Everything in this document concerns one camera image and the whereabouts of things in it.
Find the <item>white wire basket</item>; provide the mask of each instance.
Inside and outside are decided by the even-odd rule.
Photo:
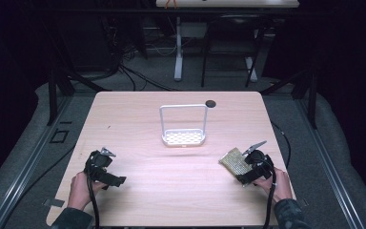
[[[190,129],[168,129],[165,130],[164,110],[166,109],[187,109],[187,108],[204,109],[203,123],[200,128]],[[204,104],[189,104],[189,105],[164,105],[159,108],[160,121],[162,125],[162,140],[166,146],[170,147],[191,147],[200,146],[206,138],[206,123],[207,123],[208,107]]]

